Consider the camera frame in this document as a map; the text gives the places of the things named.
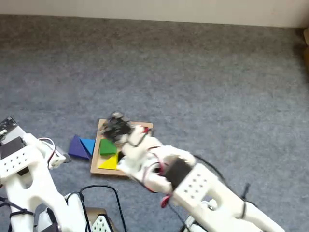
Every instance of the green puzzle piece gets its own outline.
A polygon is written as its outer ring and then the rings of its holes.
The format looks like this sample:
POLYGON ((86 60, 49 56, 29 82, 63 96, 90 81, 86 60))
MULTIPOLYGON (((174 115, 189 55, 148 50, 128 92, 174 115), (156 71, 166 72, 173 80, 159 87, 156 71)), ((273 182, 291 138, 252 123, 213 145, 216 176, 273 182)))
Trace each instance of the green puzzle piece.
POLYGON ((117 153, 116 146, 107 139, 101 139, 100 141, 100 155, 107 156, 117 153))

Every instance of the blue triangle block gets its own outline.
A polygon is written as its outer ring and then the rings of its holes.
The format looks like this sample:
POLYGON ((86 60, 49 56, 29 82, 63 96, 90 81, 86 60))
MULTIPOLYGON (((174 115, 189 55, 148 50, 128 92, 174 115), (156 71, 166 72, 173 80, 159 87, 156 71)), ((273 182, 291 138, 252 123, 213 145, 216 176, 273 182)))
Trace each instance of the blue triangle block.
POLYGON ((93 139, 81 139, 81 141, 88 153, 92 156, 93 149, 95 148, 95 141, 93 139))
POLYGON ((77 157, 89 159, 89 155, 84 149, 84 146, 77 135, 75 135, 71 141, 68 154, 70 156, 77 156, 77 157))

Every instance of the yellow puzzle piece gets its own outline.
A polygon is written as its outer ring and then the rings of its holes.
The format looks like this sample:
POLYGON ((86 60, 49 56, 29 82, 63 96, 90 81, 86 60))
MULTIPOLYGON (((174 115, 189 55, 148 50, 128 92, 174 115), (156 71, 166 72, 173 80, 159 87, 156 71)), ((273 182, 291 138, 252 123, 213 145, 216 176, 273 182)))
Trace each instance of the yellow puzzle piece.
POLYGON ((118 153, 116 153, 112 157, 108 158, 104 163, 102 163, 99 166, 99 168, 100 169, 117 170, 117 164, 118 164, 118 153))

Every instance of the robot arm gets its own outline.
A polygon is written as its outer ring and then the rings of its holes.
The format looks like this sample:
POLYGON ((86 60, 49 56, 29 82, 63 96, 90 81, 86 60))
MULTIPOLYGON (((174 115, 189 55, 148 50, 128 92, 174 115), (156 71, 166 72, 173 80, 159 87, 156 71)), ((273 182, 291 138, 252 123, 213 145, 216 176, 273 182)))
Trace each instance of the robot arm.
POLYGON ((209 232, 284 232, 252 203, 220 182, 187 151, 162 145, 145 128, 133 126, 120 113, 112 114, 100 132, 125 155, 118 168, 153 192, 169 194, 209 232), (203 203, 205 196, 215 207, 203 203))

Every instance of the wooden tray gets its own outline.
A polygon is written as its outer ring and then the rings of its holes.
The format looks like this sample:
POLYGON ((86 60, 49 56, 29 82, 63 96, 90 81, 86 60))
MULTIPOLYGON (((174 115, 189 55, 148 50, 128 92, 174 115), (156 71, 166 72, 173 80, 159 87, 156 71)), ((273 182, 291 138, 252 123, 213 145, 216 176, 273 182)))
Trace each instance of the wooden tray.
MULTIPOLYGON (((106 119, 99 119, 99 121, 98 121, 98 129, 101 128, 101 126, 103 125, 103 123, 105 121, 106 121, 106 119)), ((132 123, 133 124, 141 125, 143 127, 148 127, 148 128, 152 128, 153 127, 153 124, 149 123, 149 122, 132 122, 132 123)), ((110 169, 100 169, 100 168, 98 168, 106 160, 106 158, 101 156, 100 153, 99 153, 101 139, 104 139, 104 136, 98 133, 97 137, 96 137, 95 148, 94 148, 93 155, 92 155, 90 172, 92 174, 126 176, 126 174, 123 173, 120 170, 110 170, 110 169)))

